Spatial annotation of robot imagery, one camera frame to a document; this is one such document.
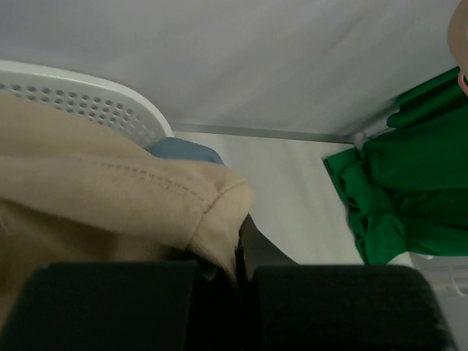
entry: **tan fabric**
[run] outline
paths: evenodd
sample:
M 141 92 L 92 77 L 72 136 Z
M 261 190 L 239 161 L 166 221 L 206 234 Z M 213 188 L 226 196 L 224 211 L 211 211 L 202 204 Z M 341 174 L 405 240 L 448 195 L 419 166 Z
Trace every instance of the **tan fabric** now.
M 461 70 L 468 76 L 468 0 L 462 0 L 448 25 L 448 46 Z
M 45 263 L 189 250 L 234 276 L 252 198 L 224 166 L 157 159 L 106 127 L 0 95 L 0 324 Z

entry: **white plastic basket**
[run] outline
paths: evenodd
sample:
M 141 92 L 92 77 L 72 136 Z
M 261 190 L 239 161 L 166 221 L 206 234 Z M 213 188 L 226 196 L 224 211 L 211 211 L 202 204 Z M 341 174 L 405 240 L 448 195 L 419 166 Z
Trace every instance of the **white plastic basket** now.
M 140 146 L 173 136 L 156 106 L 136 91 L 109 80 L 0 60 L 0 92 L 87 118 Z

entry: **blue cloth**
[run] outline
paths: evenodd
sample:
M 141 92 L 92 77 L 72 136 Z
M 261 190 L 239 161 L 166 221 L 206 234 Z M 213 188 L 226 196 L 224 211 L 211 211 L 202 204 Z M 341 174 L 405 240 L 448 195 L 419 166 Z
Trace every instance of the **blue cloth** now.
M 215 150 L 177 137 L 167 137 L 157 141 L 146 146 L 145 150 L 161 159 L 191 159 L 224 164 Z

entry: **green garment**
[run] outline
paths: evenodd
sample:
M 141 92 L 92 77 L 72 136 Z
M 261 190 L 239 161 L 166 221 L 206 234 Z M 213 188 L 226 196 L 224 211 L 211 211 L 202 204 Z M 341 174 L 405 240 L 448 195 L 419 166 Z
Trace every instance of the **green garment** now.
M 366 263 L 468 255 L 468 98 L 457 74 L 401 95 L 396 130 L 325 160 Z

